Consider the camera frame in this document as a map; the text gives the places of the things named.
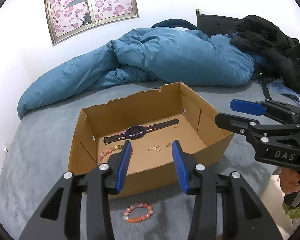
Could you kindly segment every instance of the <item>cardboard box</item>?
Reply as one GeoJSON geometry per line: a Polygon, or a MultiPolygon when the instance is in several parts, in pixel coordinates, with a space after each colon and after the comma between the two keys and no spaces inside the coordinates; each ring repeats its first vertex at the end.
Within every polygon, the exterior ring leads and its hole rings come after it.
{"type": "MultiPolygon", "coordinates": [[[[198,163],[206,166],[222,158],[233,134],[215,125],[217,114],[213,106],[181,82],[82,109],[74,130],[68,170],[76,175],[90,172],[98,165],[98,156],[102,152],[124,144],[123,140],[105,145],[104,136],[121,133],[138,124],[146,126],[177,118],[177,128],[162,128],[131,140],[133,155],[118,197],[176,182],[171,147],[167,146],[169,142],[179,140],[184,152],[193,154],[198,163]],[[151,150],[155,146],[160,151],[151,150]]],[[[103,162],[106,163],[115,152],[104,157],[103,162]]]]}

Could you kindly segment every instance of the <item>window frame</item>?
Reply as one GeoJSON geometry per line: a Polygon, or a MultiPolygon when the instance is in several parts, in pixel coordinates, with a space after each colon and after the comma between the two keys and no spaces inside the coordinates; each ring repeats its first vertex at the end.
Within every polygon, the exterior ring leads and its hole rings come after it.
{"type": "Polygon", "coordinates": [[[95,18],[93,16],[91,0],[87,0],[87,1],[88,1],[88,9],[89,9],[89,12],[91,15],[92,23],[84,25],[84,26],[80,26],[74,30],[71,30],[71,31],[61,35],[60,37],[57,37],[55,30],[54,30],[50,1],[44,0],[44,7],[45,7],[45,11],[46,11],[47,23],[48,23],[49,33],[50,33],[50,37],[51,37],[51,41],[52,41],[53,45],[59,43],[60,41],[65,40],[73,35],[76,35],[77,33],[80,33],[82,31],[85,31],[90,28],[94,28],[96,26],[100,26],[103,24],[107,24],[107,23],[111,23],[111,22],[115,22],[115,21],[119,21],[119,20],[123,20],[123,19],[139,17],[137,2],[136,2],[136,0],[131,0],[131,6],[132,6],[133,13],[112,16],[112,17],[109,17],[106,19],[95,21],[95,18]]]}

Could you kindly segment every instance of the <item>black watch strap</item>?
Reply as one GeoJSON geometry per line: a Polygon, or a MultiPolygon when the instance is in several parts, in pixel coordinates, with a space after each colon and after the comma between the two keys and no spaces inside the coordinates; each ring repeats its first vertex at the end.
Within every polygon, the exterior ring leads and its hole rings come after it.
{"type": "Polygon", "coordinates": [[[116,142],[116,141],[120,141],[120,140],[124,140],[126,139],[127,136],[126,136],[126,132],[123,132],[123,133],[120,133],[120,134],[116,134],[116,135],[113,135],[113,136],[105,136],[103,138],[103,142],[105,144],[109,144],[109,143],[113,143],[113,142],[116,142]]]}
{"type": "Polygon", "coordinates": [[[173,119],[173,120],[170,120],[170,121],[167,121],[167,122],[156,123],[156,124],[152,124],[152,125],[149,125],[149,126],[145,126],[145,129],[146,129],[146,133],[148,133],[148,132],[152,132],[152,131],[155,131],[155,130],[158,130],[158,129],[161,129],[161,128],[165,128],[165,127],[168,127],[168,126],[172,126],[172,125],[175,125],[175,124],[178,124],[178,123],[179,123],[178,119],[173,119]]]}

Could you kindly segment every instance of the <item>pink beaded bracelet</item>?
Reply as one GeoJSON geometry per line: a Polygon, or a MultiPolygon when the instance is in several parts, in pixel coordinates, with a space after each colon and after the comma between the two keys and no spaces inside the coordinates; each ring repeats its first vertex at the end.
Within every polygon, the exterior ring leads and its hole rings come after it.
{"type": "Polygon", "coordinates": [[[106,157],[109,153],[114,152],[116,150],[121,150],[122,148],[123,148],[123,144],[121,144],[121,145],[119,144],[118,146],[117,145],[116,146],[112,146],[111,148],[107,149],[105,152],[103,152],[103,153],[101,153],[99,155],[99,157],[98,157],[99,163],[101,163],[102,159],[104,157],[106,157]]]}
{"type": "Polygon", "coordinates": [[[149,204],[147,203],[135,203],[134,205],[131,205],[130,207],[128,207],[126,209],[126,211],[123,213],[123,219],[126,220],[128,223],[137,223],[137,222],[141,222],[142,220],[146,220],[149,219],[151,217],[151,215],[153,215],[153,207],[149,206],[149,204]],[[135,208],[146,208],[148,210],[148,213],[141,216],[141,217],[137,217],[137,218],[129,218],[128,215],[130,214],[130,212],[132,210],[134,210],[135,208]]]}

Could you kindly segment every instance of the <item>human hand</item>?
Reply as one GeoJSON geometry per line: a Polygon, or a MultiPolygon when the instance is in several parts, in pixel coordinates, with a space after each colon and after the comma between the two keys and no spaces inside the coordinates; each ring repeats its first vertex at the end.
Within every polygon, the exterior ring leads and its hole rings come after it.
{"type": "Polygon", "coordinates": [[[300,181],[300,174],[297,171],[281,167],[279,177],[281,190],[285,194],[298,192],[300,190],[300,184],[298,183],[298,181],[300,181]]]}

